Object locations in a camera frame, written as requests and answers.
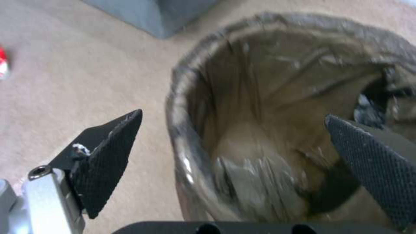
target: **textured rubber pad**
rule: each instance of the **textured rubber pad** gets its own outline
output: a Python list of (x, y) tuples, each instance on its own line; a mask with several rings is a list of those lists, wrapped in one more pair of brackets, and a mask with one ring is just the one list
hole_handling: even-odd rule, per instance
[(393, 224), (404, 229), (416, 217), (416, 146), (398, 134), (329, 115), (332, 143), (354, 176)]
[[(49, 165), (69, 175), (69, 184), (88, 216), (97, 217), (126, 169), (129, 154), (142, 120), (141, 110), (104, 125), (84, 130)], [(91, 151), (74, 157), (73, 144)]]

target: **white debris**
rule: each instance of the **white debris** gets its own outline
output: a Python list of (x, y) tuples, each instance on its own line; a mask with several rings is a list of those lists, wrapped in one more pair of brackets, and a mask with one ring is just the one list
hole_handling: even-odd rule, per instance
[(73, 144), (72, 147), (73, 148), (77, 148), (80, 152), (82, 152), (86, 156), (91, 155), (91, 152), (89, 151), (89, 149), (87, 149), (85, 146), (83, 146), (80, 143)]

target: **hole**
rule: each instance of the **hole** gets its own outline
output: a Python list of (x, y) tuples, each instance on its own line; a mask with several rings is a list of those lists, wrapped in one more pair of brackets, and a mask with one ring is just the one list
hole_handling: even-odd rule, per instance
[(315, 230), (305, 224), (297, 224), (292, 228), (292, 234), (316, 234)]
[(195, 234), (221, 234), (221, 232), (215, 225), (204, 224), (196, 230)]
[(32, 175), (39, 175), (39, 174), (43, 173), (44, 171), (46, 171), (46, 168), (38, 167), (35, 170), (33, 170)]

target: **trash bag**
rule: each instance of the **trash bag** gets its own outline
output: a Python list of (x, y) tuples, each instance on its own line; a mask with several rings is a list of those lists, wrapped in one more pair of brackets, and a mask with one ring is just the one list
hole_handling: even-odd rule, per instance
[(324, 117), (414, 138), (415, 84), (414, 46), (343, 18), (264, 13), (208, 36), (174, 68), (166, 103), (184, 219), (389, 226)]

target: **trash can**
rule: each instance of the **trash can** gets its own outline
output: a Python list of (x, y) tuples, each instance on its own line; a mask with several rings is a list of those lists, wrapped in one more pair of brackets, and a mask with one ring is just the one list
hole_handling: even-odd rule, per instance
[(184, 219), (388, 226), (324, 117), (416, 142), (397, 118), (415, 117), (415, 84), (414, 46), (344, 18), (264, 13), (209, 35), (174, 68), (166, 103)]

